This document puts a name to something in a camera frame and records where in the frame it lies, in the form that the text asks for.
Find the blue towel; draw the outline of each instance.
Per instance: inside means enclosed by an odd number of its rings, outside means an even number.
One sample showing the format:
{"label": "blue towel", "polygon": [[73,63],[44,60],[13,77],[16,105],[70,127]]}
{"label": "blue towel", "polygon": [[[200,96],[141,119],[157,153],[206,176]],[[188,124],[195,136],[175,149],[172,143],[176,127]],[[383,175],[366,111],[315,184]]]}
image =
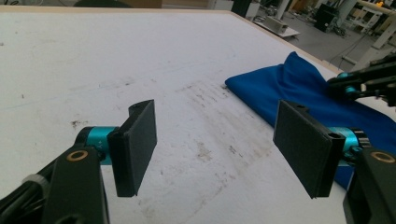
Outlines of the blue towel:
{"label": "blue towel", "polygon": [[[310,108],[309,114],[324,126],[360,128],[374,147],[396,154],[396,123],[366,105],[329,97],[318,69],[295,52],[284,64],[230,77],[225,84],[273,127],[278,101],[289,100]],[[352,172],[340,166],[335,181],[346,189]]]}

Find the teal connector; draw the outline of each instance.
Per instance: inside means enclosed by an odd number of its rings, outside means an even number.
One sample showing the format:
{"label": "teal connector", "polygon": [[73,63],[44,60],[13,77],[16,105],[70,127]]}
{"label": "teal connector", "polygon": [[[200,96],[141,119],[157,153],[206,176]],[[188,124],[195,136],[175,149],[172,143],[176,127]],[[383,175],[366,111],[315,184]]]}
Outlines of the teal connector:
{"label": "teal connector", "polygon": [[[344,148],[343,148],[343,155],[345,159],[351,159],[355,157],[354,153],[352,152],[361,150],[359,146],[359,139],[356,136],[356,134],[352,132],[352,130],[348,128],[339,128],[339,127],[331,127],[328,129],[331,130],[332,132],[340,133],[346,138],[346,142],[344,143]],[[347,164],[345,163],[345,161],[340,161],[338,165],[346,166]]]}
{"label": "teal connector", "polygon": [[350,94],[350,93],[353,93],[355,91],[356,91],[356,89],[354,87],[352,87],[352,86],[346,87],[346,94]]}
{"label": "teal connector", "polygon": [[110,148],[107,142],[107,135],[117,127],[93,127],[88,134],[86,146],[95,147],[96,150],[104,153],[106,158],[101,161],[102,165],[111,165]]}
{"label": "teal connector", "polygon": [[340,73],[337,77],[350,77],[349,73]]}

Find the white table surface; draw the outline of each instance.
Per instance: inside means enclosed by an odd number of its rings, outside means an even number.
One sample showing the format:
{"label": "white table surface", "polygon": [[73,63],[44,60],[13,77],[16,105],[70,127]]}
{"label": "white table surface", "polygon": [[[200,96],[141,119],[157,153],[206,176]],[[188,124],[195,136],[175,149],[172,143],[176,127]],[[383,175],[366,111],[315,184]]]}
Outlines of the white table surface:
{"label": "white table surface", "polygon": [[227,12],[0,12],[0,197],[83,127],[121,125],[154,99],[158,145],[138,196],[117,198],[102,169],[112,223],[345,223],[345,191],[311,200],[273,129],[223,84],[294,50],[333,77],[318,60]]}

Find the stain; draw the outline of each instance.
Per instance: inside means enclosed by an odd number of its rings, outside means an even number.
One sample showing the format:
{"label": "stain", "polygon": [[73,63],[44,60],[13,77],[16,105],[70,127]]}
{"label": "stain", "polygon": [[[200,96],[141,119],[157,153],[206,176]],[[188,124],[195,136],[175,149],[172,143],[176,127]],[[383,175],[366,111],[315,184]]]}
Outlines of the stain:
{"label": "stain", "polygon": [[74,121],[71,121],[70,124],[72,125],[72,127],[75,130],[78,125],[86,125],[86,124],[88,124],[88,121],[87,120],[85,120],[85,121],[74,120]]}
{"label": "stain", "polygon": [[116,94],[116,96],[117,96],[117,98],[121,98],[121,96],[123,95],[123,93],[124,93],[124,91],[117,91],[117,94]]}
{"label": "stain", "polygon": [[206,147],[205,144],[202,142],[197,143],[198,145],[198,150],[199,153],[197,155],[198,159],[201,161],[210,161],[212,160],[212,157],[210,156],[210,152]]}
{"label": "stain", "polygon": [[113,110],[121,110],[121,107],[119,105],[114,105]]}
{"label": "stain", "polygon": [[137,203],[138,205],[148,205],[148,203],[150,203],[151,199],[145,198],[145,199],[141,199],[139,200],[139,202]]}
{"label": "stain", "polygon": [[264,154],[262,151],[256,150],[256,149],[253,149],[253,152],[254,152],[254,155],[255,155],[257,158],[261,158],[261,157],[263,156],[263,154]]}
{"label": "stain", "polygon": [[210,99],[212,99],[214,102],[217,102],[218,100],[216,100],[214,97],[210,96]]}
{"label": "stain", "polygon": [[197,96],[198,96],[198,98],[200,98],[201,100],[203,100],[203,101],[205,100],[205,99],[204,99],[204,96],[202,96],[202,95],[197,95]]}
{"label": "stain", "polygon": [[233,148],[233,146],[230,146],[229,150],[230,150],[233,154],[235,154],[235,152],[236,152],[236,149]]}
{"label": "stain", "polygon": [[218,181],[221,184],[220,189],[227,188],[227,186],[228,186],[227,173],[224,173],[221,176],[219,174],[215,173],[215,176],[218,178]]}
{"label": "stain", "polygon": [[145,217],[154,217],[155,216],[155,209],[148,206],[142,210],[143,216]]}
{"label": "stain", "polygon": [[76,87],[70,88],[69,90],[70,91],[85,91],[86,89],[87,89],[87,86],[83,85],[83,86],[76,86]]}
{"label": "stain", "polygon": [[221,88],[224,89],[227,92],[231,92],[230,89],[226,85],[221,85]]}

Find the dirty mark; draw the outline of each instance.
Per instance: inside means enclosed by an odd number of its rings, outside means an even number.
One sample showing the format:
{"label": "dirty mark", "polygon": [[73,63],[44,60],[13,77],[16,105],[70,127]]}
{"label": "dirty mark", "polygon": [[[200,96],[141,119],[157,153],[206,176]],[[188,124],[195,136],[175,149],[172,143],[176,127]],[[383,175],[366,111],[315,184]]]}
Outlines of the dirty mark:
{"label": "dirty mark", "polygon": [[69,90],[70,91],[85,91],[86,89],[87,89],[87,86],[83,85],[83,86],[76,86],[76,87],[70,88]]}
{"label": "dirty mark", "polygon": [[70,124],[72,125],[72,127],[75,130],[77,128],[77,126],[80,124],[82,124],[82,125],[88,124],[88,121],[87,120],[85,120],[85,121],[74,120],[74,121],[71,121]]}
{"label": "dirty mark", "polygon": [[197,143],[198,144],[198,149],[199,149],[199,153],[197,155],[197,157],[201,160],[201,161],[210,161],[212,160],[212,157],[210,156],[210,152],[206,147],[205,144],[202,142]]}
{"label": "dirty mark", "polygon": [[121,97],[122,94],[123,94],[123,91],[117,91],[117,94],[116,94],[117,98],[120,99],[120,97]]}
{"label": "dirty mark", "polygon": [[235,154],[235,152],[236,152],[236,149],[233,148],[233,146],[230,146],[229,150],[230,150],[233,154]]}
{"label": "dirty mark", "polygon": [[221,85],[221,88],[224,90],[228,90],[228,87],[226,85]]}
{"label": "dirty mark", "polygon": [[254,152],[254,155],[255,155],[257,158],[261,158],[261,157],[263,156],[263,154],[264,154],[262,151],[256,150],[256,149],[254,149],[253,152]]}
{"label": "dirty mark", "polygon": [[113,110],[121,110],[121,107],[119,105],[114,105]]}
{"label": "dirty mark", "polygon": [[216,100],[213,96],[210,96],[210,99],[212,99],[214,102],[217,102],[218,100]]}
{"label": "dirty mark", "polygon": [[228,180],[226,178],[226,175],[227,175],[227,173],[224,172],[224,174],[221,177],[219,174],[215,173],[215,176],[218,178],[218,180],[221,184],[221,187],[220,187],[221,189],[227,188],[227,186],[228,186]]}
{"label": "dirty mark", "polygon": [[197,103],[197,104],[201,104],[201,103],[199,103],[197,100],[195,100],[195,99],[192,99],[195,103]]}
{"label": "dirty mark", "polygon": [[202,95],[197,95],[197,96],[198,96],[198,98],[200,98],[201,100],[203,100],[203,101],[205,100],[204,97],[203,97]]}
{"label": "dirty mark", "polygon": [[148,206],[142,210],[142,213],[145,217],[154,217],[155,216],[155,209]]}

